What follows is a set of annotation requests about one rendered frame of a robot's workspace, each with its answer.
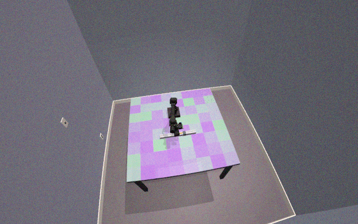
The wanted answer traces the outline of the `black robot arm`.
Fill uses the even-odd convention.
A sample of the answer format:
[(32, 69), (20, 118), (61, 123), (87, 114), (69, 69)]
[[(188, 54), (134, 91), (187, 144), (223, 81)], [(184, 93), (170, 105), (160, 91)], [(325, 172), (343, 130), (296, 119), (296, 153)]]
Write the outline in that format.
[(170, 133), (175, 133), (176, 125), (177, 125), (177, 129), (182, 129), (182, 124), (180, 122), (176, 124), (176, 119), (175, 119), (175, 115), (177, 115), (177, 111), (178, 111), (177, 106), (175, 106), (177, 104), (177, 98), (171, 97), (170, 104), (171, 104), (171, 117), (169, 120)]

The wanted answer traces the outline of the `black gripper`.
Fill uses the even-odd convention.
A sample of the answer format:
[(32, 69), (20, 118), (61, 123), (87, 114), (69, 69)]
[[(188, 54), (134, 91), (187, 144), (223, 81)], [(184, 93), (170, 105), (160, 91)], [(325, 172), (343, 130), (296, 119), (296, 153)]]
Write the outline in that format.
[(177, 125), (176, 125), (174, 136), (179, 136), (179, 135), (180, 135), (180, 133), (179, 133), (179, 130), (177, 129)]

